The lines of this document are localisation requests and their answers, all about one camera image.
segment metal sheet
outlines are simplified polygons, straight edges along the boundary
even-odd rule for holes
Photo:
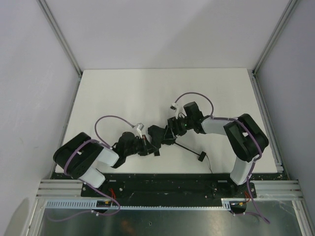
[[[250,216],[228,211],[123,210],[114,216],[85,213],[64,222],[43,218],[41,236],[301,236],[292,202],[257,203],[270,225]],[[81,210],[46,209],[54,219],[69,217]],[[253,211],[252,204],[248,211]]]

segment black wire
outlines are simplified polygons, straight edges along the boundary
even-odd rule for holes
[[[190,150],[189,148],[187,148],[187,147],[185,147],[185,146],[183,146],[183,145],[180,145],[180,144],[178,144],[178,143],[174,143],[174,144],[176,144],[176,145],[180,146],[181,148],[186,149],[187,151],[190,151],[190,152],[192,152],[192,153],[196,154],[197,156],[200,156],[200,154],[199,154],[199,153],[194,152],[193,150]]]
[[[95,211],[95,212],[98,212],[98,213],[101,213],[101,214],[103,214],[103,213],[105,213],[106,211],[108,211],[108,209],[92,209],[93,211]]]
[[[187,148],[187,147],[185,147],[185,146],[183,146],[183,145],[180,145],[179,143],[176,143],[176,142],[175,142],[174,144],[176,144],[176,145],[180,146],[180,147],[181,147],[181,148],[183,148],[183,149],[186,149],[187,151],[190,151],[190,152],[192,152],[192,153],[196,154],[197,156],[200,156],[200,154],[199,154],[199,153],[194,152],[193,150],[190,150],[189,148]],[[207,157],[207,159],[208,159],[208,161],[209,161],[209,169],[210,169],[211,173],[213,174],[213,172],[212,172],[212,170],[211,170],[210,160],[209,160],[209,157],[208,157],[208,155],[207,155],[207,154],[206,154],[206,157]]]
[[[209,160],[209,157],[208,157],[208,155],[207,155],[207,154],[206,154],[206,157],[208,158],[208,161],[209,161],[209,169],[210,169],[211,173],[213,174],[213,172],[212,172],[212,170],[211,170],[210,160]]]

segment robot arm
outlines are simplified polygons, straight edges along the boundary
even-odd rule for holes
[[[172,106],[171,108],[178,110],[178,107]],[[150,126],[148,128],[148,134],[152,138],[150,142],[145,135],[135,136],[131,132],[124,132],[116,145],[106,148],[98,141],[92,140],[87,134],[80,133],[55,152],[54,161],[64,169],[66,175],[70,175],[74,179],[81,179],[98,188],[105,181],[105,176],[92,166],[94,161],[97,160],[117,168],[125,163],[127,156],[133,154],[145,156],[154,153],[159,155],[162,144],[174,144],[177,136],[182,136],[186,134],[187,130],[193,129],[196,133],[214,133],[228,137],[237,156],[230,178],[236,185],[243,184],[252,162],[258,155],[252,139],[248,135],[244,135],[244,129],[235,121],[211,116],[204,117],[195,102],[186,104],[184,110],[185,117],[179,117],[176,113],[175,117],[167,120],[165,128],[156,125]],[[250,131],[263,152],[269,144],[268,139],[251,116],[243,114],[237,120]]]

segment purple cable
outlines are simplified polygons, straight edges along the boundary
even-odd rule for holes
[[[69,174],[67,173],[67,169],[68,169],[68,166],[70,164],[70,162],[72,161],[72,159],[74,158],[74,156],[86,145],[86,144],[89,144],[89,143],[98,143],[97,140],[95,139],[90,139],[90,140],[87,140],[85,141],[84,143],[82,143],[72,154],[71,156],[69,157],[69,159],[67,160],[66,164],[64,165],[64,168],[63,168],[63,173],[66,175],[66,176],[69,176]],[[105,148],[108,148],[106,144],[102,144],[102,143],[99,143],[100,145],[102,145],[103,147]],[[87,183],[87,186],[90,187],[91,189],[93,189],[95,192],[99,193],[100,195],[106,197],[106,198],[109,198],[111,201],[113,201],[114,203],[117,204],[118,206],[118,209],[115,211],[115,212],[112,212],[112,213],[100,213],[100,212],[97,212],[98,215],[104,215],[104,216],[107,216],[107,215],[115,215],[117,214],[120,209],[121,209],[121,205],[119,204],[119,202],[116,201],[116,199],[113,199],[112,197],[102,193],[101,191],[99,191],[97,188],[94,188],[92,185],[88,184]],[[80,215],[80,214],[83,214],[83,213],[88,213],[88,212],[91,212],[90,210],[84,210],[84,211],[81,211],[81,212],[78,212],[72,216],[69,216],[67,218],[64,218],[64,219],[59,219],[59,220],[55,220],[55,219],[52,219],[50,216],[47,215],[47,218],[48,220],[50,221],[53,221],[53,222],[62,222],[62,221],[66,221],[66,220],[69,220],[69,219],[72,219],[74,217],[76,217],[77,215]]]
[[[72,216],[69,216],[67,218],[64,218],[64,219],[60,219],[60,220],[55,220],[55,219],[52,219],[49,215],[46,215],[47,219],[52,221],[52,222],[63,222],[63,221],[66,221],[66,220],[70,220],[78,215],[81,215],[81,214],[84,214],[84,213],[88,213],[88,212],[91,212],[91,210],[84,210],[84,211],[81,211],[81,212],[78,212]]]
[[[215,108],[214,108],[214,106],[213,106],[213,103],[212,103],[212,101],[211,101],[207,96],[205,96],[205,95],[203,95],[203,94],[201,94],[201,93],[198,93],[198,92],[185,92],[185,93],[183,93],[182,95],[180,95],[180,96],[175,100],[175,103],[177,103],[179,99],[181,99],[183,96],[185,96],[185,95],[187,95],[187,94],[196,94],[196,95],[199,95],[199,96],[202,96],[202,97],[206,98],[206,99],[208,100],[208,102],[210,102],[210,104],[211,104],[212,111],[211,111],[211,113],[210,113],[210,116],[212,117],[213,111],[215,110]]]
[[[64,168],[63,168],[63,173],[64,173],[66,176],[69,176],[68,173],[67,173],[67,169],[68,169],[68,166],[69,166],[70,162],[71,162],[72,159],[74,158],[74,156],[75,156],[75,155],[78,153],[78,151],[80,151],[86,144],[89,144],[89,143],[98,143],[98,141],[95,140],[95,139],[87,140],[87,141],[85,141],[84,143],[82,143],[82,144],[71,154],[71,156],[69,157],[69,159],[67,160],[67,162],[65,163]]]
[[[270,224],[270,221],[265,217],[263,216],[263,214],[261,213],[260,209],[258,208],[256,202],[254,201],[254,198],[252,197],[252,192],[251,192],[251,188],[250,188],[250,177],[251,177],[251,174],[252,174],[252,171],[254,170],[254,167],[255,167],[255,163],[257,160],[259,160],[261,157],[262,157],[262,152],[261,152],[261,149],[260,149],[260,146],[259,144],[257,143],[256,139],[254,138],[254,136],[250,133],[250,131],[246,128],[246,126],[241,123],[239,120],[235,119],[235,118],[224,118],[224,117],[215,117],[213,119],[220,119],[220,120],[232,120],[232,121],[235,121],[236,123],[238,123],[245,131],[246,133],[248,133],[249,137],[252,139],[252,141],[254,142],[257,150],[258,150],[258,153],[259,153],[259,156],[254,159],[253,163],[252,163],[252,167],[247,175],[247,178],[246,178],[246,185],[247,185],[247,189],[248,189],[248,193],[249,193],[249,196],[252,200],[252,203],[256,209],[256,211],[258,212],[259,216],[263,219],[263,221],[265,221],[267,224]],[[251,214],[251,215],[255,215],[256,213],[255,212],[247,212],[247,214]]]
[[[126,122],[128,125],[130,125],[132,128],[134,127],[134,125],[131,124],[129,121],[125,120],[124,118],[121,118],[121,117],[118,117],[118,116],[103,116],[103,117],[98,118],[98,120],[95,122],[95,125],[94,125],[95,134],[96,134],[96,136],[107,146],[107,148],[110,148],[110,145],[109,145],[107,142],[105,142],[105,141],[100,137],[100,135],[99,135],[98,132],[97,132],[97,128],[96,128],[97,123],[98,123],[101,119],[108,118],[108,117],[113,117],[113,118],[121,119],[122,121],[124,121],[124,122]]]
[[[119,211],[120,211],[120,208],[121,208],[121,206],[120,206],[120,204],[119,204],[119,202],[117,202],[116,201],[116,199],[113,199],[112,197],[109,197],[108,195],[106,195],[105,193],[102,193],[101,191],[99,191],[97,188],[94,188],[92,185],[90,185],[89,183],[87,183],[87,186],[88,187],[90,187],[91,189],[93,189],[96,193],[99,193],[100,195],[102,195],[102,196],[104,196],[104,197],[106,197],[106,198],[109,198],[109,199],[111,199],[114,203],[116,203],[116,205],[118,206],[118,209],[116,210],[116,211],[114,211],[114,212],[112,212],[112,213],[108,213],[108,214],[106,214],[106,213],[98,213],[99,215],[115,215],[115,214],[117,214]]]
[[[118,206],[118,209],[117,209],[116,211],[112,212],[112,213],[100,213],[100,212],[97,212],[97,211],[96,211],[96,214],[98,214],[98,215],[103,215],[103,216],[109,216],[109,215],[115,215],[115,214],[117,214],[117,213],[120,211],[121,205],[119,204],[119,202],[116,201],[116,199],[113,199],[112,197],[106,195],[105,193],[102,193],[102,192],[99,191],[97,188],[94,188],[92,185],[90,185],[90,184],[88,184],[88,183],[87,183],[87,186],[90,187],[91,189],[93,189],[95,192],[99,193],[100,195],[103,195],[104,197],[111,199],[111,200],[112,200],[114,203],[116,203],[117,206]],[[63,221],[70,220],[70,219],[72,219],[72,218],[74,218],[74,217],[76,217],[76,216],[78,216],[78,215],[85,214],[85,213],[89,213],[89,212],[93,213],[92,210],[84,210],[84,211],[78,212],[78,213],[76,213],[76,214],[74,214],[74,215],[72,215],[72,216],[66,217],[66,218],[64,218],[64,219],[55,220],[55,219],[52,219],[49,215],[47,215],[47,219],[50,220],[50,221],[52,221],[52,222],[63,222]]]

